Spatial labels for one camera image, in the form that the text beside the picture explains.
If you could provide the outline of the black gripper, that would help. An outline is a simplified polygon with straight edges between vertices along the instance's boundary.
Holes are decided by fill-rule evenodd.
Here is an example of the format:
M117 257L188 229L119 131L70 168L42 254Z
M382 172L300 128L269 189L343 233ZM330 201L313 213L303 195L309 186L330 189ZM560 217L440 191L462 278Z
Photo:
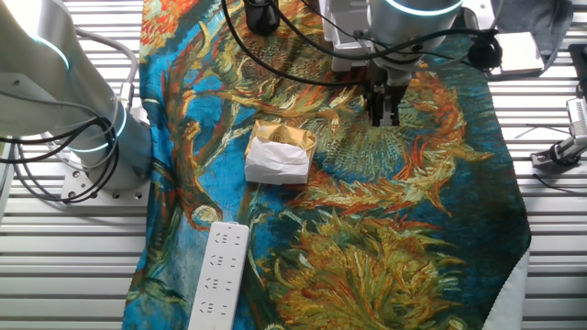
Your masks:
M412 80L412 69L412 62L382 58L368 61L364 93L373 127L379 127L382 119L386 127L399 125L399 104Z

